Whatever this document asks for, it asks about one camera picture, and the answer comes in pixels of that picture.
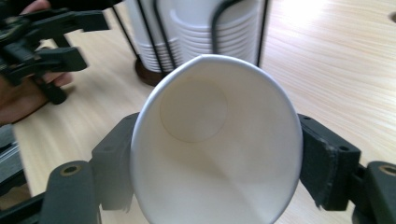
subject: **stack of paper cups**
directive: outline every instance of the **stack of paper cups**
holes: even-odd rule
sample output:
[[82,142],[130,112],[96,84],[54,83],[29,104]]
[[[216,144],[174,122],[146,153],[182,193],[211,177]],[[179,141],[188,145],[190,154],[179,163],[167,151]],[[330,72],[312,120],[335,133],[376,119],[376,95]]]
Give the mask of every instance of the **stack of paper cups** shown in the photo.
[[[154,51],[154,48],[156,48],[158,56],[162,62],[164,72],[170,72],[174,69],[174,67],[171,64],[171,59],[163,41],[161,29],[155,17],[152,1],[140,1],[148,20],[148,25],[154,40],[154,46],[150,42],[148,29],[144,23],[142,12],[139,8],[137,0],[126,0],[126,5],[129,10],[132,28],[134,30],[134,40],[139,49],[143,65],[145,65],[145,67],[150,71],[161,72],[160,65]],[[158,10],[162,19],[164,30],[168,37],[168,44],[173,52],[176,64],[181,65],[183,62],[181,51],[178,45],[177,32],[170,18],[170,11],[172,8],[172,0],[158,1]]]
[[[213,15],[224,0],[174,0],[171,20],[182,46],[183,61],[212,53]],[[258,43],[258,1],[245,0],[221,14],[218,25],[219,54],[254,63]]]

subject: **black wire cup holder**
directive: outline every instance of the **black wire cup holder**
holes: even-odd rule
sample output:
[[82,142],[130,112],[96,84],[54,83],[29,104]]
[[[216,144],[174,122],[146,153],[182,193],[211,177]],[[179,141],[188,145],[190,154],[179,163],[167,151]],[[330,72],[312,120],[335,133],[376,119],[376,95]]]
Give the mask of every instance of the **black wire cup holder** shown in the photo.
[[[111,8],[116,15],[116,18],[120,24],[120,27],[122,29],[123,34],[125,35],[125,38],[128,41],[129,46],[131,47],[134,56],[136,57],[136,61],[134,63],[134,69],[139,76],[139,78],[146,84],[150,86],[156,86],[164,77],[166,77],[170,72],[168,72],[166,69],[164,69],[164,61],[160,57],[159,50],[157,46],[155,45],[154,41],[154,35],[152,28],[149,24],[149,19],[148,19],[148,13],[144,9],[144,6],[142,4],[142,0],[135,0],[136,4],[138,5],[138,10],[140,13],[140,16],[143,21],[143,25],[145,27],[145,31],[147,32],[148,35],[148,40],[150,45],[152,46],[152,49],[155,54],[155,59],[158,62],[160,72],[155,72],[155,71],[150,71],[147,69],[147,67],[143,64],[141,55],[137,52],[136,47],[134,46],[134,41],[132,38],[129,36],[128,32],[125,29],[125,25],[117,11],[117,9],[114,7],[113,1],[108,0]],[[215,12],[213,13],[212,20],[211,20],[211,48],[212,48],[212,53],[213,54],[219,54],[219,33],[218,30],[216,29],[218,24],[219,24],[219,19],[221,15],[230,7],[236,5],[237,3],[240,3],[244,0],[224,0],[222,3],[220,3],[216,9]],[[174,50],[170,46],[170,40],[169,40],[169,35],[167,33],[166,27],[163,22],[163,18],[161,16],[160,10],[159,10],[159,3],[158,0],[151,0],[151,7],[152,11],[154,12],[154,19],[155,22],[157,23],[158,27],[160,28],[161,32],[161,39],[163,40],[163,43],[165,44],[165,49],[166,49],[166,54],[170,59],[171,66],[174,69],[176,69],[180,64],[177,64],[177,60],[175,57]],[[269,3],[267,0],[263,1],[262,4],[262,10],[261,10],[261,21],[260,21],[260,37],[258,39],[258,52],[257,52],[257,57],[255,59],[255,65],[260,67],[261,65],[261,60],[262,60],[262,47],[264,43],[264,38],[265,38],[265,24],[266,24],[266,17],[267,17],[267,12],[269,8]]]

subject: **screw hole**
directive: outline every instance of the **screw hole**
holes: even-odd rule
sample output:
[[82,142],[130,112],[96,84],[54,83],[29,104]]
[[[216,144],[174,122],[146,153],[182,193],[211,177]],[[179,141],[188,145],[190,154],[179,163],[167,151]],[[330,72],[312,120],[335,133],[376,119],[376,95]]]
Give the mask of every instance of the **screw hole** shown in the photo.
[[349,147],[340,147],[340,149],[343,151],[349,151]]
[[112,147],[105,147],[105,148],[103,149],[103,151],[112,151],[112,150],[113,150]]
[[62,176],[70,176],[70,175],[75,175],[81,170],[80,165],[70,165],[62,169],[61,175]]
[[380,166],[379,169],[387,175],[396,176],[396,167],[390,165]]

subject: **metal rod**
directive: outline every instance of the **metal rod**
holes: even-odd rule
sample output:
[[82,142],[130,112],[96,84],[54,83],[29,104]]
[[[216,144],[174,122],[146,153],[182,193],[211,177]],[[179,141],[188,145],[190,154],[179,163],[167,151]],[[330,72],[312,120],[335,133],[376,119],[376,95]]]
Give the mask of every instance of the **metal rod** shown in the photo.
[[153,9],[154,9],[155,18],[157,19],[158,26],[160,27],[161,35],[163,36],[163,42],[165,43],[166,50],[168,51],[168,56],[171,60],[173,68],[176,69],[177,65],[176,65],[174,53],[169,45],[169,39],[168,39],[168,36],[167,36],[165,29],[163,27],[163,20],[162,20],[161,15],[158,11],[158,0],[153,0],[152,5],[153,5]]
[[137,1],[137,4],[139,5],[139,9],[140,9],[141,16],[143,18],[143,22],[146,25],[146,30],[148,32],[148,38],[149,38],[149,41],[151,42],[152,48],[154,49],[154,54],[155,54],[155,57],[157,58],[158,65],[160,66],[161,73],[163,74],[163,77],[165,77],[166,74],[165,74],[165,71],[163,70],[163,64],[161,62],[160,55],[158,54],[157,47],[155,46],[154,38],[153,38],[151,30],[149,28],[149,22],[146,17],[145,10],[143,9],[142,2],[140,0],[136,0],[136,1]]
[[113,10],[114,14],[116,15],[117,21],[119,22],[122,32],[123,32],[125,38],[127,39],[129,46],[131,47],[132,51],[134,52],[134,56],[136,57],[136,59],[140,59],[139,54],[137,53],[136,49],[134,48],[134,44],[132,43],[131,37],[129,37],[128,32],[126,32],[125,26],[120,18],[119,12],[114,7],[114,1],[113,0],[107,0],[107,1],[111,5],[111,9]]
[[216,9],[212,19],[211,37],[212,37],[212,52],[219,54],[218,30],[216,29],[221,14],[229,7],[242,2],[243,0],[225,0]]
[[265,33],[267,12],[269,8],[268,5],[269,5],[269,0],[264,0],[264,4],[262,7],[262,29],[260,30],[259,48],[258,48],[259,52],[257,53],[257,62],[256,62],[256,65],[258,67],[261,66],[261,60],[262,60],[262,46],[263,46],[263,40],[265,38],[264,33]]

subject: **wood grain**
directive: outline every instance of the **wood grain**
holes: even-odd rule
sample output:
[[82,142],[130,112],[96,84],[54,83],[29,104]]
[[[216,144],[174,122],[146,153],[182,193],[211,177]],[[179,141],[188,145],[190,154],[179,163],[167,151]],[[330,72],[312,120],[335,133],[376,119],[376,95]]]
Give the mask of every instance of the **wood grain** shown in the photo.
[[[128,21],[124,4],[119,9]],[[362,164],[396,163],[396,4],[384,1],[276,0],[271,3],[262,69],[285,89],[299,113],[362,150]],[[69,99],[46,105],[15,125],[30,190],[50,171],[89,160],[123,117],[140,111],[152,87],[138,80],[134,55],[110,11],[111,31],[69,35],[90,67],[75,73]],[[302,185],[277,223],[350,223],[347,212],[317,209]],[[147,223],[132,211],[103,212],[104,223]]]

